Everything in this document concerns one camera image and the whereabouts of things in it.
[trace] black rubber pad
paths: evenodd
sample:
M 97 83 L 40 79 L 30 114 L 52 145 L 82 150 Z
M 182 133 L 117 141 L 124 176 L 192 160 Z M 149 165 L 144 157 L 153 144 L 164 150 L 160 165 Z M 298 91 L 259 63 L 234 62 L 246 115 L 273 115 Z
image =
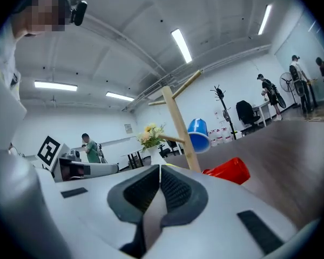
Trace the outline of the black rubber pad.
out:
M 82 188 L 61 192 L 61 194 L 66 199 L 68 197 L 77 196 L 86 192 L 87 190 L 84 187 L 82 187 Z
M 283 245 L 281 239 L 268 228 L 255 212 L 248 210 L 237 215 L 265 255 Z

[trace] flower vase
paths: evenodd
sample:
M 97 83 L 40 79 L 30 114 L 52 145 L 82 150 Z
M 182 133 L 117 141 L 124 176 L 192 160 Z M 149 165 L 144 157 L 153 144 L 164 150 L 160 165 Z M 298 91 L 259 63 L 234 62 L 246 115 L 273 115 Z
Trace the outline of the flower vase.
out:
M 161 166 L 166 165 L 167 162 L 163 159 L 163 157 L 159 153 L 158 146 L 153 146 L 151 148 L 147 148 L 147 151 L 151 156 L 151 165 L 159 165 L 159 182 L 161 183 Z

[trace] electric fan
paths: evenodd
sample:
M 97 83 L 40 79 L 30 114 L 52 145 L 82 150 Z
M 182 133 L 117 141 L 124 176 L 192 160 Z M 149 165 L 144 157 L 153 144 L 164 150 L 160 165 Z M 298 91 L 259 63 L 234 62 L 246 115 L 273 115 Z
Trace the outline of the electric fan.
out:
M 295 98 L 294 98 L 293 91 L 295 90 L 295 85 L 294 85 L 294 82 L 292 79 L 292 75 L 290 73 L 286 72 L 281 75 L 280 85 L 284 91 L 290 92 L 292 94 L 293 99 L 294 99 L 293 108 L 300 107 L 300 105 L 295 101 Z

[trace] ceiling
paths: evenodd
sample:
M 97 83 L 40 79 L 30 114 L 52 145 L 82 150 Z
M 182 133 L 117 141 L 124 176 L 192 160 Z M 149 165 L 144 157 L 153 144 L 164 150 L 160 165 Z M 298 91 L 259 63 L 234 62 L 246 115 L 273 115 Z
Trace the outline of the ceiling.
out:
M 151 89 L 177 87 L 197 69 L 268 49 L 289 0 L 86 0 L 79 27 L 24 38 L 16 50 L 25 106 L 122 110 L 147 101 Z M 265 7 L 273 4 L 258 36 Z M 179 28 L 193 61 L 185 64 L 171 31 Z M 78 85 L 41 90 L 35 80 Z M 106 97 L 107 91 L 135 98 Z

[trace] white table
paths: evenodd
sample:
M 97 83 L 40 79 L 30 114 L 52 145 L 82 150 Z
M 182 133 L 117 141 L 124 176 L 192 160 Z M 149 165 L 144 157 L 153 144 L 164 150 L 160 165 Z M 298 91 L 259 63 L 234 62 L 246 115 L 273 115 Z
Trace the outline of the white table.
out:
M 132 166 L 132 169 L 137 169 L 137 164 L 136 164 L 136 162 L 135 162 L 135 160 L 134 160 L 134 156 L 133 156 L 134 153 L 136 153 L 136 154 L 138 155 L 138 158 L 139 158 L 140 164 L 141 164 L 142 166 L 144 166 L 144 165 L 143 165 L 143 161 L 142 161 L 142 159 L 141 159 L 141 157 L 140 157 L 140 154 L 139 154 L 139 152 L 140 152 L 141 150 L 142 150 L 142 149 L 139 149 L 139 150 L 135 150 L 135 151 L 133 151 L 133 152 L 125 153 L 125 154 L 121 155 L 121 156 L 127 156 L 127 157 L 129 158 L 129 162 L 130 162 L 130 164 L 131 164 L 131 166 Z
M 252 109 L 253 109 L 254 112 L 256 112 L 257 110 L 259 110 L 260 118 L 263 119 L 263 123 L 264 123 L 264 126 L 265 127 L 266 127 L 266 123 L 265 123 L 265 117 L 264 117 L 262 108 L 266 106 L 266 108 L 268 110 L 268 113 L 269 113 L 269 117 L 272 120 L 272 117 L 271 117 L 271 114 L 270 114 L 270 110 L 269 110 L 269 104 L 270 104 L 270 101 L 266 101 L 265 103 L 263 103 L 263 104 L 261 104 L 259 106 L 252 107 Z

